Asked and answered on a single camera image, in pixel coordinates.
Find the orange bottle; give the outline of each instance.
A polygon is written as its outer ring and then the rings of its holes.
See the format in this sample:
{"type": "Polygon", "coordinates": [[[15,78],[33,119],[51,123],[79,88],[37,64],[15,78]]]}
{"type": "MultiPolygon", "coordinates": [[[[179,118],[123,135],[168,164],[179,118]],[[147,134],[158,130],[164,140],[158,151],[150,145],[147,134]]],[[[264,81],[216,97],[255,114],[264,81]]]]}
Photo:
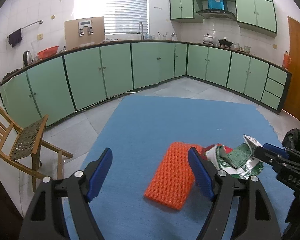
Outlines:
{"type": "Polygon", "coordinates": [[[290,58],[290,56],[289,56],[289,53],[286,51],[286,52],[283,54],[282,67],[284,67],[285,69],[288,69],[290,63],[291,63],[291,58],[290,58]]]}

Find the faucet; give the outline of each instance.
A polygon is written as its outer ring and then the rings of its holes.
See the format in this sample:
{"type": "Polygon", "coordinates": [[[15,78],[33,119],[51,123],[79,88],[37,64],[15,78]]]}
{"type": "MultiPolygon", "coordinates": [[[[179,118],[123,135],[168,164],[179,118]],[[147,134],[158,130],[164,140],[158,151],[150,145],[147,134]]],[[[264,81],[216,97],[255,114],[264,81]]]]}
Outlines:
{"type": "Polygon", "coordinates": [[[139,22],[139,29],[138,29],[137,34],[140,34],[140,24],[141,24],[141,39],[144,40],[144,37],[143,37],[143,23],[142,22],[139,22]]]}

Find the blue box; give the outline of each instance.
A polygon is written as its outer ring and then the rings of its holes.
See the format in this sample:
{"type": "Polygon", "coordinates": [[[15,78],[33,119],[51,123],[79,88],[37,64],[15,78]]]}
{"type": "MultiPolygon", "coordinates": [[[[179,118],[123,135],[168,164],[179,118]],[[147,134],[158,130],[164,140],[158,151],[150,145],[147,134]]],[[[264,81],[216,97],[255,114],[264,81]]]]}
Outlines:
{"type": "Polygon", "coordinates": [[[208,0],[208,8],[224,10],[225,5],[223,0],[208,0]]]}

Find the countertop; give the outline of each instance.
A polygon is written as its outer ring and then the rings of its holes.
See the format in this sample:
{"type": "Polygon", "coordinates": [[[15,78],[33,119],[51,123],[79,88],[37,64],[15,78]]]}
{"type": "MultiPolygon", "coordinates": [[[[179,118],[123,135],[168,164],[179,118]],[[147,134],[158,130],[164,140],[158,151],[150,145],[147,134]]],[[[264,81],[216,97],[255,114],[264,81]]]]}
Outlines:
{"type": "Polygon", "coordinates": [[[70,54],[70,53],[73,53],[73,52],[76,52],[76,51],[80,51],[80,50],[84,50],[84,49],[91,49],[91,48],[96,48],[96,47],[102,47],[102,46],[106,46],[106,45],[112,45],[112,44],[122,44],[122,43],[135,43],[135,42],[171,42],[171,43],[183,43],[183,44],[191,44],[191,45],[200,45],[200,46],[205,46],[205,47],[212,47],[212,48],[218,48],[218,49],[224,49],[224,50],[229,50],[229,51],[232,51],[232,52],[236,52],[236,53],[239,53],[239,54],[243,54],[243,55],[247,55],[249,57],[253,57],[253,58],[256,58],[256,59],[259,59],[261,61],[264,61],[266,63],[269,63],[277,68],[280,68],[281,70],[287,72],[287,73],[290,73],[289,71],[287,71],[286,69],[270,62],[270,61],[267,61],[263,58],[260,58],[260,57],[257,57],[257,56],[253,56],[251,54],[248,54],[248,53],[245,53],[243,51],[239,51],[239,50],[235,50],[235,49],[228,49],[228,48],[224,48],[224,47],[220,47],[220,46],[216,46],[216,45],[209,45],[209,44],[202,44],[202,43],[193,43],[193,42],[185,42],[185,41],[169,41],[169,40],[124,40],[124,41],[108,41],[108,42],[100,42],[98,44],[93,44],[93,45],[88,45],[88,46],[84,46],[84,47],[79,47],[79,48],[74,48],[74,49],[69,49],[69,50],[66,50],[64,52],[61,52],[61,53],[58,53],[56,55],[53,55],[51,57],[47,57],[43,60],[40,60],[38,62],[35,62],[35,63],[31,63],[29,64],[28,66],[26,67],[23,67],[21,69],[19,69],[18,71],[16,71],[15,73],[13,73],[11,76],[9,76],[8,78],[5,78],[3,79],[1,82],[0,82],[0,86],[2,86],[4,83],[6,83],[7,81],[9,81],[12,77],[14,76],[17,76],[19,74],[21,74],[22,72],[40,64],[40,63],[43,63],[43,62],[46,62],[48,60],[51,60],[51,59],[54,59],[56,57],[60,57],[62,55],[67,55],[67,54],[70,54]]]}

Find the towel rack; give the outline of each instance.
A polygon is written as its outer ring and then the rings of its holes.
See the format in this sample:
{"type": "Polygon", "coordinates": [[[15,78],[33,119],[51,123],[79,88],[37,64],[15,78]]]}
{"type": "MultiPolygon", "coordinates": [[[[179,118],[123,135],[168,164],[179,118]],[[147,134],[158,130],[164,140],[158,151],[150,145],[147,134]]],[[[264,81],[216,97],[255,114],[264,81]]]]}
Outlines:
{"type": "Polygon", "coordinates": [[[42,24],[42,23],[43,23],[43,20],[39,20],[39,21],[36,21],[36,22],[34,22],[34,23],[30,23],[30,24],[28,24],[27,26],[24,26],[23,28],[21,28],[20,30],[22,30],[22,29],[24,29],[24,28],[26,28],[26,27],[29,27],[30,25],[35,24],[35,23],[42,24]]]}

